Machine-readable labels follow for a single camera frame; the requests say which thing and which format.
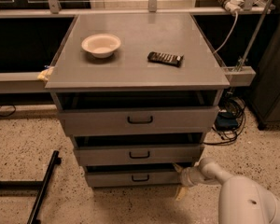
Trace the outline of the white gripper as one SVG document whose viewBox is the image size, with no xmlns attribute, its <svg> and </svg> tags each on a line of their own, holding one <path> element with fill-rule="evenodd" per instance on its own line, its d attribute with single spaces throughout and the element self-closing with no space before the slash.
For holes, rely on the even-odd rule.
<svg viewBox="0 0 280 224">
<path fill-rule="evenodd" d="M 173 163 L 175 170 L 179 173 L 181 184 L 184 186 L 178 186 L 175 194 L 175 199 L 181 201 L 188 192 L 188 188 L 194 187 L 204 182 L 202 173 L 197 167 L 183 168 L 177 163 Z"/>
</svg>

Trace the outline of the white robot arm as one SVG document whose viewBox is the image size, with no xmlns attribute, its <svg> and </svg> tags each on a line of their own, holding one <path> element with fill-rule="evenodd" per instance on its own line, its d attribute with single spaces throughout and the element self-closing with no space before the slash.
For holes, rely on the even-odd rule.
<svg viewBox="0 0 280 224">
<path fill-rule="evenodd" d="M 180 180 L 177 200 L 198 184 L 221 186 L 219 224 L 280 224 L 280 198 L 252 179 L 229 173 L 209 157 L 194 167 L 174 163 L 174 168 Z"/>
</svg>

